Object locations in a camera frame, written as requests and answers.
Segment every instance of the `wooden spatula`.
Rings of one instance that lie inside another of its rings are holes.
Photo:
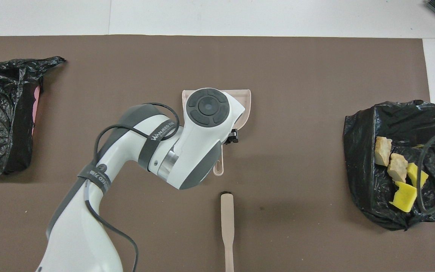
[[[224,242],[226,272],[234,272],[234,198],[231,192],[221,194],[221,232]]]

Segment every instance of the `black strap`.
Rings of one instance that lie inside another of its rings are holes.
[[[108,188],[110,188],[110,178],[94,165],[86,165],[77,176],[89,179],[102,190],[104,195],[108,191]]]
[[[159,146],[162,138],[166,136],[172,129],[176,128],[176,123],[168,119],[162,122],[152,133],[147,137],[147,141],[142,146],[142,150],[140,150],[138,163],[143,169],[147,169],[149,171],[149,162],[157,147]]]

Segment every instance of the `food scrap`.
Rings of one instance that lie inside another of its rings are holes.
[[[392,149],[392,140],[378,136],[375,141],[375,163],[378,165],[389,165],[390,150]]]
[[[404,156],[397,153],[390,154],[390,164],[387,168],[387,173],[393,181],[405,183],[407,176],[407,160]]]
[[[403,212],[410,212],[417,197],[416,188],[400,181],[396,181],[395,185],[398,186],[399,189],[395,192],[394,200],[392,200],[392,202],[389,201],[389,203]]]
[[[411,162],[407,165],[407,175],[410,181],[412,181],[412,185],[417,188],[417,165],[415,163]],[[426,183],[428,177],[429,175],[426,172],[421,171],[421,188]]]

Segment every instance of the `circular button panel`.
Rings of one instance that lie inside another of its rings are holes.
[[[229,115],[228,98],[215,88],[203,88],[190,95],[186,111],[192,122],[214,127],[222,124]]]

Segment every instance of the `black cable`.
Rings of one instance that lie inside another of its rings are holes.
[[[180,125],[179,116],[171,107],[167,106],[166,104],[157,103],[157,102],[150,102],[150,103],[144,103],[144,104],[150,104],[150,105],[155,105],[155,106],[159,106],[159,107],[164,107],[164,108],[168,109],[172,114],[174,114],[174,117],[176,117],[176,129],[174,129],[174,131],[171,134],[162,138],[162,141],[171,138],[172,136],[174,136],[177,133],[177,129],[179,129],[179,125]]]
[[[132,271],[135,272],[135,269],[137,268],[137,262],[139,260],[139,248],[137,247],[137,244],[135,243],[135,241],[130,236],[123,233],[122,231],[120,231],[116,227],[112,226],[107,221],[105,221],[102,217],[100,217],[100,215],[98,215],[97,212],[95,212],[95,210],[92,208],[92,205],[90,205],[90,200],[85,200],[85,205],[86,205],[86,208],[88,209],[88,211],[93,215],[93,218],[95,218],[98,222],[101,222],[104,226],[106,226],[111,231],[113,231],[116,234],[119,234],[123,238],[127,239],[132,244],[133,249],[135,251],[135,260],[133,261]]]
[[[421,170],[423,168],[423,161],[424,161],[424,158],[426,156],[426,151],[434,143],[435,143],[435,135],[434,135],[434,137],[430,138],[430,140],[424,145],[423,150],[421,151],[421,155],[419,156],[418,163],[417,163],[417,182],[416,182],[417,195],[418,195],[417,203],[418,203],[419,209],[425,215],[431,215],[431,214],[435,213],[435,205],[430,209],[425,208],[424,202],[423,202],[423,196],[421,194]]]
[[[145,104],[157,105],[160,107],[164,107],[164,108],[168,109],[169,111],[171,111],[172,114],[174,114],[174,116],[176,117],[176,128],[171,132],[171,134],[164,136],[162,138],[162,141],[167,140],[167,139],[171,138],[172,136],[174,136],[177,133],[177,130],[179,129],[179,116],[177,115],[177,113],[171,107],[169,107],[165,104],[161,104],[161,103],[145,103]],[[133,132],[135,132],[135,133],[137,133],[145,138],[149,137],[149,135],[147,135],[147,134],[143,133],[142,131],[140,131],[134,127],[131,127],[131,126],[122,125],[122,124],[115,124],[115,125],[108,126],[100,132],[100,134],[97,136],[97,139],[95,140],[95,145],[93,146],[92,165],[97,166],[97,162],[99,161],[98,145],[100,144],[100,139],[107,131],[114,129],[114,128],[128,129],[129,131],[133,131]],[[138,249],[135,241],[130,236],[123,233],[122,231],[120,231],[116,227],[112,226],[110,223],[105,221],[100,215],[98,215],[97,212],[95,212],[95,210],[92,208],[92,205],[90,204],[90,200],[85,200],[85,205],[86,205],[87,210],[92,214],[92,216],[93,216],[93,218],[95,218],[95,220],[102,223],[105,227],[107,227],[111,231],[115,232],[116,234],[119,234],[123,238],[127,239],[132,244],[134,251],[135,251],[135,260],[133,262],[133,270],[132,271],[135,272],[135,269],[137,267],[138,258],[139,258],[139,249]]]

